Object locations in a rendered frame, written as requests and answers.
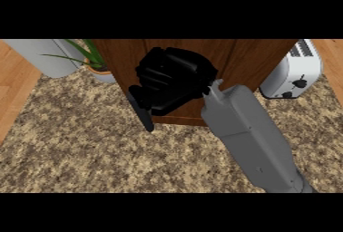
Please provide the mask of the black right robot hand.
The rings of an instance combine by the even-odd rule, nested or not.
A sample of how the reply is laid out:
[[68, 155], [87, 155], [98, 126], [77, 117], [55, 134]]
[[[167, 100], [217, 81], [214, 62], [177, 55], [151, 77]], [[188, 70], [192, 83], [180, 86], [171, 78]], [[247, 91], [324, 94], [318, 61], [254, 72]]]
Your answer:
[[136, 67], [139, 85], [129, 87], [137, 106], [154, 116], [166, 116], [192, 99], [208, 94], [219, 70], [200, 53], [154, 47]]

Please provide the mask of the brown wooden cabinet door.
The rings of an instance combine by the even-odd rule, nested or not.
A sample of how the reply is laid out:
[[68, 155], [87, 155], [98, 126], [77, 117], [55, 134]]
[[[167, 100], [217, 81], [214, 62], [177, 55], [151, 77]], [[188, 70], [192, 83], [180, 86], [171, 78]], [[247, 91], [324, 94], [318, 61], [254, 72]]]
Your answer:
[[151, 111], [137, 106], [129, 92], [132, 85], [139, 85], [136, 67], [154, 47], [179, 48], [207, 57], [219, 70], [216, 80], [222, 79], [220, 88], [237, 84], [256, 89], [276, 67], [284, 55], [294, 46], [294, 39], [95, 39], [93, 44], [115, 75], [121, 90], [136, 111], [137, 118], [148, 131], [157, 123], [202, 126], [201, 109], [204, 94], [192, 99], [166, 116], [154, 116]]

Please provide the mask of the pale plant pot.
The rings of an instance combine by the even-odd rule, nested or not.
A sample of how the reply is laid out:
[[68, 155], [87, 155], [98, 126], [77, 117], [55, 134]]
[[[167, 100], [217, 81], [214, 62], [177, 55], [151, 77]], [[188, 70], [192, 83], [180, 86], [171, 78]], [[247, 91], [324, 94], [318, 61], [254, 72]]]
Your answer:
[[100, 66], [99, 68], [87, 66], [87, 68], [89, 68], [89, 70], [93, 74], [93, 77], [98, 81], [106, 82], [106, 83], [117, 82], [115, 77], [114, 77], [111, 71], [108, 70], [106, 66]]

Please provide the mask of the green leafy plant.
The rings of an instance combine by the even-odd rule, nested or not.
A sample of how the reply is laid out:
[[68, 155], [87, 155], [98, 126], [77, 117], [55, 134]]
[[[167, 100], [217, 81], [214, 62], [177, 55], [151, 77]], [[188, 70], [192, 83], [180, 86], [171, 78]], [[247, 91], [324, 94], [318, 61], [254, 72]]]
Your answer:
[[83, 39], [83, 42], [87, 45], [87, 49], [84, 49], [75, 42], [72, 42], [69, 39], [65, 39], [65, 41], [74, 46], [74, 48], [80, 51], [80, 53], [83, 54], [83, 56], [87, 58], [89, 62], [83, 62], [81, 60], [66, 57], [66, 56], [61, 56], [61, 55], [55, 55], [52, 54], [50, 57], [58, 57], [58, 58], [64, 58], [66, 60], [75, 61], [83, 63], [84, 65], [89, 65], [90, 67], [93, 67], [95, 69], [103, 69], [106, 67], [106, 62], [102, 58], [100, 53], [98, 52], [96, 46], [93, 44], [93, 41], [90, 39]]

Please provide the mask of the white toaster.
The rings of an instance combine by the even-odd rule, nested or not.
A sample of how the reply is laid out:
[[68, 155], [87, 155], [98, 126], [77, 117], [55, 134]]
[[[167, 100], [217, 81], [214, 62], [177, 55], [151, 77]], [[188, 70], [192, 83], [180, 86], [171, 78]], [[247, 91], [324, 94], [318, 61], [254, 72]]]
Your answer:
[[296, 99], [322, 75], [322, 59], [309, 39], [300, 39], [259, 90], [266, 99]]

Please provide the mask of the pale grey cylindrical appliance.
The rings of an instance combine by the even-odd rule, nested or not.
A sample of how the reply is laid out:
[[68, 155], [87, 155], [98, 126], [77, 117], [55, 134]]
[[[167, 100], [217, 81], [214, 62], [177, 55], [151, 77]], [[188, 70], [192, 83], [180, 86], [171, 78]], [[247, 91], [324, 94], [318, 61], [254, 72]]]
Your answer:
[[4, 39], [4, 43], [50, 78], [69, 75], [84, 56], [65, 39]]

